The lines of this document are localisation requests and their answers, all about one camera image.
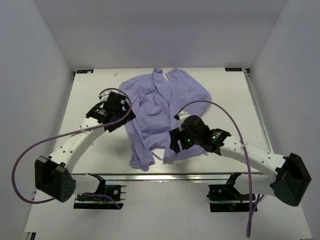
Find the lilac zip jacket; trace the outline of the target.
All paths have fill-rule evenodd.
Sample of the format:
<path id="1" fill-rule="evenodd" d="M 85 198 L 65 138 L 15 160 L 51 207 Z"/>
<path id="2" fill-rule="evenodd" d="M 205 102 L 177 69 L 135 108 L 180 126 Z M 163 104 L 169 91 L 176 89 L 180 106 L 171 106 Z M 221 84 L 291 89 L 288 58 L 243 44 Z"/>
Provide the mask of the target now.
<path id="1" fill-rule="evenodd" d="M 199 146 L 175 153 L 170 149 L 170 130 L 179 126 L 174 118 L 180 109 L 201 116 L 208 109 L 211 94 L 187 72 L 174 68 L 163 73 L 155 68 L 123 82 L 119 89 L 132 102 L 135 119 L 125 125 L 132 143 L 130 166 L 147 171 L 155 164 L 154 149 L 163 149 L 163 161 L 172 163 L 204 154 Z"/>

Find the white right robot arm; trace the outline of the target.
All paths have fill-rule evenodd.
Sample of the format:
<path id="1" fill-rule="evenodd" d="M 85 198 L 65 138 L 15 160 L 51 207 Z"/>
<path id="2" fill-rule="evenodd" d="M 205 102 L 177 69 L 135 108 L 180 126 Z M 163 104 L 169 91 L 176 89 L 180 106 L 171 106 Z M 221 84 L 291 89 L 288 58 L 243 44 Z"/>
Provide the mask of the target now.
<path id="1" fill-rule="evenodd" d="M 297 207 L 311 182 L 303 160 L 295 153 L 283 156 L 243 145 L 229 132 L 218 128 L 199 133 L 176 128 L 169 135 L 169 147 L 175 153 L 196 145 L 206 152 L 236 160 L 260 172 L 256 176 L 235 172 L 229 177 L 222 193 L 233 200 L 253 193 L 274 196 L 289 206 Z"/>

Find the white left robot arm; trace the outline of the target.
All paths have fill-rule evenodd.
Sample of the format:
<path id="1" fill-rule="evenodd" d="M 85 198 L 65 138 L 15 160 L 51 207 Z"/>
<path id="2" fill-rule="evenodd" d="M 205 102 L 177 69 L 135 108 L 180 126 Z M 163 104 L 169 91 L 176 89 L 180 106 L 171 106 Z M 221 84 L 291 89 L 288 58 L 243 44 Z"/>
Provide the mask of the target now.
<path id="1" fill-rule="evenodd" d="M 73 133 L 48 157 L 40 156 L 35 161 L 36 188 L 61 203 L 72 195 L 89 195 L 96 200 L 105 197 L 104 178 L 91 173 L 72 176 L 72 171 L 81 156 L 105 131 L 112 132 L 135 117 L 127 106 L 104 109 L 95 105 L 86 114 L 79 133 Z"/>

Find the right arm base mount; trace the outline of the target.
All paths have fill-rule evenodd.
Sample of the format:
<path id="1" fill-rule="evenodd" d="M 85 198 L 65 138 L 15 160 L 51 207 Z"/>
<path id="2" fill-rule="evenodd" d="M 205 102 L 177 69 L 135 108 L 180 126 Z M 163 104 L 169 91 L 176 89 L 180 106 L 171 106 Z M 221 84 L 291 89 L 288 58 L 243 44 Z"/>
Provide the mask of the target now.
<path id="1" fill-rule="evenodd" d="M 249 183 L 248 174 L 236 172 L 230 175 L 224 184 L 208 185 L 208 194 L 211 213 L 244 213 L 250 211 L 248 193 L 241 194 L 235 184 L 240 183 L 240 177 L 244 177 L 244 183 Z"/>

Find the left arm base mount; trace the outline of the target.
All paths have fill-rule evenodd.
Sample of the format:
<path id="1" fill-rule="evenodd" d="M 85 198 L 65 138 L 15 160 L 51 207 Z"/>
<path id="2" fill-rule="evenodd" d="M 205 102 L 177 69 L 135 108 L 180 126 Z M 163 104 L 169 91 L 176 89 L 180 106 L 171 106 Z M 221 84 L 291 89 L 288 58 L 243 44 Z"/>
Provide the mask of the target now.
<path id="1" fill-rule="evenodd" d="M 109 181 L 100 175 L 74 175 L 73 208 L 83 210 L 121 210 L 127 193 L 122 181 Z"/>

